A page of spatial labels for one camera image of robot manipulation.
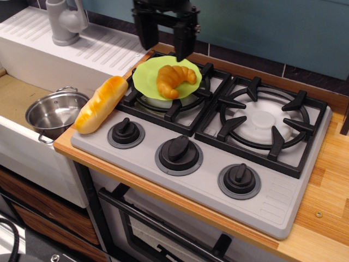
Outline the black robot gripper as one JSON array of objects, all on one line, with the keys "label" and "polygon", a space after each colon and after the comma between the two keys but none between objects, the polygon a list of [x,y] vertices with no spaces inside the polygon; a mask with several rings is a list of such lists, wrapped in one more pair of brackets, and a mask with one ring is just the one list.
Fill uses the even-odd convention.
[{"label": "black robot gripper", "polygon": [[190,1],[133,1],[133,5],[136,32],[144,49],[158,44],[161,25],[173,29],[177,62],[194,52],[196,35],[201,31],[197,6]]}]

